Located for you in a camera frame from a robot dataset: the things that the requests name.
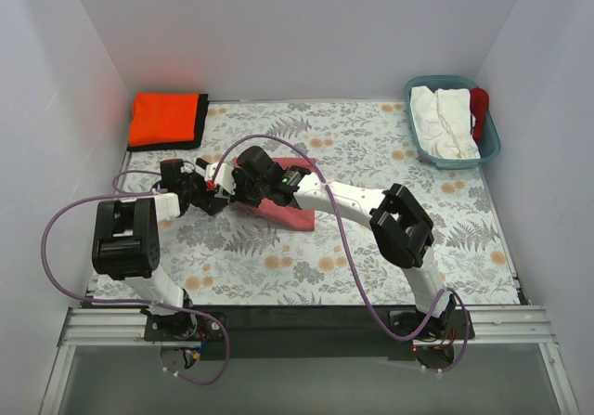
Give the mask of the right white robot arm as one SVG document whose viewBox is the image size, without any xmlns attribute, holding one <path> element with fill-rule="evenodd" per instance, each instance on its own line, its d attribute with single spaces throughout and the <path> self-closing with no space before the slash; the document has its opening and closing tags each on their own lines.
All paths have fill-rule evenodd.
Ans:
<svg viewBox="0 0 594 415">
<path fill-rule="evenodd" d="M 280 207 L 332 214 L 343 239 L 344 220 L 370 230 L 381 256 L 402 270 L 413 293 L 420 318 L 413 333 L 438 337 L 451 329 L 456 300 L 435 262 L 433 221 L 406 187 L 369 189 L 329 182 L 313 161 L 284 167 L 258 146 L 244 150 L 224 178 L 235 201 L 256 207 L 269 200 Z"/>
</svg>

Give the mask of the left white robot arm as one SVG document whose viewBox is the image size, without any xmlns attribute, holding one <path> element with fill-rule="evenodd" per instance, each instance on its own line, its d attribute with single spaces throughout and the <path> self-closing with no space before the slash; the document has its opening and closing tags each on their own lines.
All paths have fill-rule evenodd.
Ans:
<svg viewBox="0 0 594 415">
<path fill-rule="evenodd" d="M 178 340 L 193 337 L 198 318 L 187 292 L 160 266 L 159 223 L 174 220 L 189 207 L 208 215 L 222 211 L 227 199 L 207 188 L 206 162 L 188 172 L 180 159 L 160 163 L 160 186 L 166 191 L 145 198 L 102 201 L 97 206 L 92 264 L 95 271 L 131 288 L 147 306 L 156 328 Z"/>
</svg>

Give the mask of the pink t shirt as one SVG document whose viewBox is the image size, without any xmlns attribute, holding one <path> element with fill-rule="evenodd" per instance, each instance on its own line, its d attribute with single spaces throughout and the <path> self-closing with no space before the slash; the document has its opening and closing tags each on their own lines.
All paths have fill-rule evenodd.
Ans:
<svg viewBox="0 0 594 415">
<path fill-rule="evenodd" d="M 315 212 L 302 210 L 293 206 L 281 206 L 267 198 L 280 185 L 280 180 L 288 168 L 295 174 L 307 174 L 313 171 L 312 166 L 303 158 L 260 157 L 258 160 L 240 156 L 233 160 L 236 168 L 241 168 L 249 178 L 258 180 L 266 190 L 265 198 L 259 206 L 248 206 L 255 214 L 296 231 L 313 231 L 315 229 Z"/>
</svg>

